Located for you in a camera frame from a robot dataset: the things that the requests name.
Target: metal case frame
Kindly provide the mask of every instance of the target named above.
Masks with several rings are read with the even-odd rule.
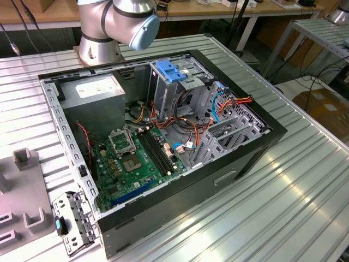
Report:
[[[79,166],[83,165],[86,170],[87,166],[77,145],[74,149],[71,146],[74,146],[74,143],[76,144],[75,139],[64,117],[64,113],[59,108],[57,97],[53,96],[53,92],[57,91],[56,87],[59,86],[56,85],[58,84],[58,80],[71,81],[72,79],[88,75],[107,73],[137,64],[154,62],[160,58],[175,59],[176,57],[186,55],[193,56],[198,60],[216,79],[229,87],[237,97],[248,96],[227,75],[197,50],[39,76],[46,100],[51,108],[50,113],[54,119],[57,132],[60,139],[64,139],[62,144],[70,160],[69,163],[75,174],[76,181],[91,193],[87,194],[86,198],[94,212],[96,209],[93,206],[93,200],[98,191],[93,186],[94,183],[91,181],[92,177],[90,175],[82,177],[79,173]],[[136,201],[121,204],[121,207],[117,211],[108,211],[103,216],[95,214],[107,258],[157,230],[196,204],[203,202],[226,187],[233,179],[243,176],[287,132],[280,123],[272,118],[256,102],[250,103],[248,108],[269,127],[271,132],[263,134],[260,138],[239,147],[215,161],[197,166],[191,170],[190,175],[183,175],[180,179],[171,181],[166,186],[163,185],[157,190],[137,198]]]

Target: floor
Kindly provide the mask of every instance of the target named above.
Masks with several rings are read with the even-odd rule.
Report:
[[[222,43],[225,43],[225,39],[227,36],[227,25],[223,23],[220,20],[211,20],[211,22],[205,21],[201,27],[201,33],[210,33],[212,34],[217,40],[219,40]],[[232,40],[232,43],[230,45],[230,50],[234,50],[235,47],[238,45],[238,42],[241,38],[242,32],[243,32],[243,27],[239,28],[236,34],[234,35],[234,38]],[[259,41],[255,39],[249,39],[247,41],[247,44],[245,46],[244,51],[250,52],[257,60],[259,60],[258,64],[250,64],[251,58],[249,56],[244,56],[242,57],[242,60],[246,62],[247,64],[250,64],[252,68],[254,68],[256,71],[259,72],[261,68],[263,68],[272,51],[261,44]],[[307,73],[314,73],[317,69],[317,67],[321,63],[321,58],[323,57],[324,52],[321,53],[316,59],[313,64],[308,68]],[[336,56],[331,57],[329,62],[335,62],[337,60]],[[278,57],[273,64],[270,74],[275,72],[282,64],[284,63],[284,60],[280,57]],[[337,72],[331,72],[329,74],[326,74],[325,80],[327,83],[329,83],[336,75]],[[298,78],[300,75],[299,68],[295,68],[294,66],[290,65],[289,63],[286,63],[286,65],[279,71],[278,74],[276,74],[276,77],[274,76],[272,79],[270,79],[270,82],[273,84],[279,84],[282,82],[287,82],[292,79]]]

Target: gray holder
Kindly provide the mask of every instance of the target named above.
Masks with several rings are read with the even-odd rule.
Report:
[[[54,229],[38,153],[23,148],[0,159],[0,255]]]

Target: ram slot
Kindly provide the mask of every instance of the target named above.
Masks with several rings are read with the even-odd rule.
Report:
[[[151,146],[154,149],[154,151],[157,153],[157,155],[160,158],[160,160],[163,163],[163,165],[167,168],[168,171],[173,172],[174,169],[173,169],[173,166],[172,166],[169,158],[161,150],[161,148],[160,148],[159,144],[157,143],[157,141],[149,133],[146,133],[145,137],[148,140],[148,142],[151,144]]]
[[[163,166],[160,159],[156,156],[155,152],[153,151],[153,148],[151,147],[151,145],[149,144],[145,136],[143,134],[139,134],[138,139],[141,142],[144,149],[146,150],[146,152],[148,153],[148,155],[150,156],[151,160],[159,169],[161,175],[162,176],[166,175],[168,170],[166,170],[166,168]]]

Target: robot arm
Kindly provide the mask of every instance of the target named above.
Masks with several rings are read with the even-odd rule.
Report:
[[[78,0],[82,38],[80,58],[89,65],[117,62],[118,42],[144,50],[160,21],[152,0]]]
[[[342,0],[337,10],[329,15],[328,19],[337,25],[346,25],[349,21],[349,0]]]

